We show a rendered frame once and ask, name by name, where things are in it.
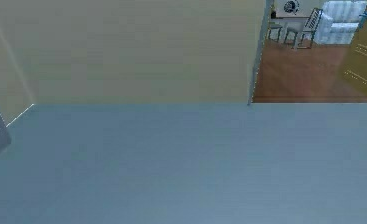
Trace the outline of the grey stool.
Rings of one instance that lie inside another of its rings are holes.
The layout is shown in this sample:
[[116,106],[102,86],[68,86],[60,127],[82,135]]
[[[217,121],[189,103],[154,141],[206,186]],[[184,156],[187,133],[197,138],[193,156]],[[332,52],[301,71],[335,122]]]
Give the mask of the grey stool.
[[272,31],[276,30],[277,31],[277,36],[273,39],[275,42],[278,42],[280,40],[280,35],[281,35],[281,31],[283,29],[283,26],[281,24],[277,24],[275,22],[269,22],[268,23],[268,33],[266,35],[266,38],[269,40],[272,40],[273,38],[271,37]]

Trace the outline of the white table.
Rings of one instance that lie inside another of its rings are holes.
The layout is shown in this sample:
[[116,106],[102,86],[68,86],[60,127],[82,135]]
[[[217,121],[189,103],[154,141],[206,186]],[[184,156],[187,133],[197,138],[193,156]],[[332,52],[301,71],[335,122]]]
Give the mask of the white table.
[[[287,0],[276,0],[275,1],[276,5],[274,6],[274,9],[275,9],[275,12],[276,12],[276,16],[274,17],[274,20],[284,23],[285,34],[286,34],[286,29],[289,25],[303,24],[307,20],[307,18],[310,16],[311,11],[314,8],[318,8],[318,7],[314,7],[309,13],[306,13],[304,10],[301,9],[301,4],[300,4],[299,11],[296,14],[286,13],[283,10],[283,5],[286,1]],[[309,41],[310,41],[310,37],[306,36],[304,41],[303,41],[303,44],[305,46],[308,46]]]

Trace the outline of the grey slatted chair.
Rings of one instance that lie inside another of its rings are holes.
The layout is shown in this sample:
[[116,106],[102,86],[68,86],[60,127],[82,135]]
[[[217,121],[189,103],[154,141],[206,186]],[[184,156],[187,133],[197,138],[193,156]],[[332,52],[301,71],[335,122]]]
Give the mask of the grey slatted chair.
[[[311,11],[307,20],[300,25],[289,25],[286,29],[284,43],[287,44],[287,39],[290,33],[293,33],[293,49],[311,49],[314,43],[315,34],[318,29],[323,10],[321,8],[314,8]],[[303,41],[306,36],[310,37],[309,45],[305,46]]]

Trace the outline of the white striped sofa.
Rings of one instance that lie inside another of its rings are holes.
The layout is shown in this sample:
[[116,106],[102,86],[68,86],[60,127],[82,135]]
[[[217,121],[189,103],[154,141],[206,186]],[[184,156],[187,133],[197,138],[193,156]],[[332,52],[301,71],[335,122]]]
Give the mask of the white striped sofa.
[[349,45],[366,8],[367,0],[326,1],[314,41],[320,45]]

